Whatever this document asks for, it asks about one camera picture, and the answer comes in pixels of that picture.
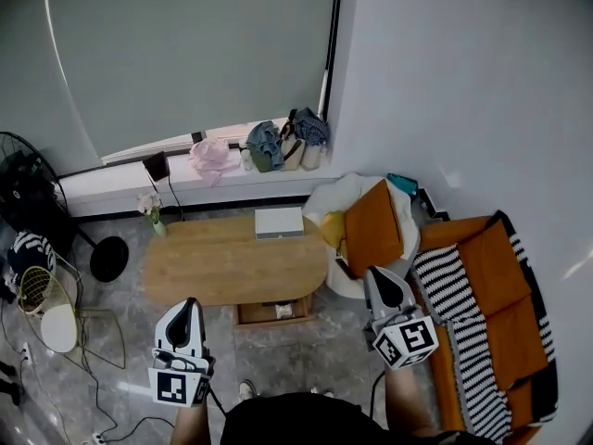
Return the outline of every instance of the black and white striped blanket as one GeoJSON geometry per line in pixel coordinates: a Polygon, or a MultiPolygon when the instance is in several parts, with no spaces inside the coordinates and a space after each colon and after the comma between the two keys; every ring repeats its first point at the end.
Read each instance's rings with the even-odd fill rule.
{"type": "MultiPolygon", "coordinates": [[[[532,376],[535,422],[540,426],[556,414],[558,384],[555,351],[546,309],[529,260],[511,221],[497,211],[488,226],[502,220],[525,280],[531,287],[539,335],[548,367],[532,376]]],[[[480,311],[467,279],[457,245],[419,254],[414,260],[415,277],[431,316],[447,327],[455,358],[455,379],[466,429],[501,443],[511,433],[511,410],[506,393],[498,390],[488,349],[486,318],[480,311]]]]}

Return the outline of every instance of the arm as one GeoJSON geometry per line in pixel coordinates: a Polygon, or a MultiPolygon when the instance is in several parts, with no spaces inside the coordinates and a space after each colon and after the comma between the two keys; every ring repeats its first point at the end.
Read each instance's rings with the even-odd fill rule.
{"type": "Polygon", "coordinates": [[[391,431],[434,437],[439,431],[423,404],[412,366],[385,369],[385,415],[391,431]]]}
{"type": "Polygon", "coordinates": [[[170,445],[210,445],[206,400],[199,407],[179,409],[170,445]]]}

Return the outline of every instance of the black round base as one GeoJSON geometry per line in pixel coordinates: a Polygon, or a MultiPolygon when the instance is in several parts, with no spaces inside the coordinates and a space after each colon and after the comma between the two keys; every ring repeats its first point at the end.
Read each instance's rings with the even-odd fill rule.
{"type": "Polygon", "coordinates": [[[91,255],[91,273],[99,282],[112,282],[128,264],[128,246],[121,237],[106,237],[91,255]]]}

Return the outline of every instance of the marble floor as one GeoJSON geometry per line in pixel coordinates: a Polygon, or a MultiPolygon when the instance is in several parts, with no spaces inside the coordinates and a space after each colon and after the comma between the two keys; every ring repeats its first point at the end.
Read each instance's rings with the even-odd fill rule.
{"type": "MultiPolygon", "coordinates": [[[[212,210],[188,214],[188,219],[234,216],[252,209],[212,210]]],[[[176,216],[165,216],[170,223],[176,216]]],[[[117,428],[105,434],[107,440],[127,435],[145,416],[173,421],[176,409],[158,405],[149,397],[147,368],[152,364],[151,348],[155,324],[164,312],[150,303],[142,286],[143,256],[154,235],[144,218],[88,222],[83,229],[96,240],[119,235],[130,248],[125,272],[114,282],[100,284],[90,275],[90,248],[78,240],[74,246],[82,272],[84,291],[82,315],[88,334],[87,348],[116,365],[87,354],[98,381],[99,406],[117,421],[117,428]],[[114,321],[117,318],[123,336],[114,321]]],[[[376,353],[366,350],[361,328],[367,320],[363,302],[334,298],[327,287],[314,299],[311,322],[283,327],[235,329],[231,307],[204,309],[208,346],[216,358],[212,388],[223,407],[238,403],[238,384],[250,379],[264,395],[307,391],[317,386],[333,388],[337,398],[361,405],[368,413],[371,387],[383,369],[376,353]]],[[[0,394],[0,442],[6,445],[79,444],[90,440],[91,433],[113,427],[95,407],[97,384],[76,364],[48,350],[35,337],[39,325],[28,325],[15,304],[4,306],[4,326],[16,350],[30,344],[33,367],[23,363],[22,382],[26,397],[19,408],[6,394],[0,394]]],[[[80,349],[70,358],[80,363],[80,349]]],[[[0,359],[19,369],[20,356],[3,337],[0,359]]],[[[438,421],[435,393],[427,362],[414,366],[424,399],[438,421]]],[[[385,393],[381,383],[375,400],[375,419],[385,426],[385,393]]],[[[212,443],[219,443],[224,421],[213,402],[208,402],[212,443]]],[[[169,425],[144,421],[123,443],[168,443],[169,425]]]]}

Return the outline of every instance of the oval wooden table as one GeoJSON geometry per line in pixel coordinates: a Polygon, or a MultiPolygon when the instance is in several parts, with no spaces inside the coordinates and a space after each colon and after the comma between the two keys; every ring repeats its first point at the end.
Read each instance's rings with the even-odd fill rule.
{"type": "Polygon", "coordinates": [[[237,324],[276,320],[275,304],[293,301],[293,318],[309,317],[310,294],[325,279],[325,243],[303,218],[305,235],[257,240],[255,216],[175,222],[145,254],[147,296],[170,307],[188,297],[203,306],[236,305],[237,324]]]}

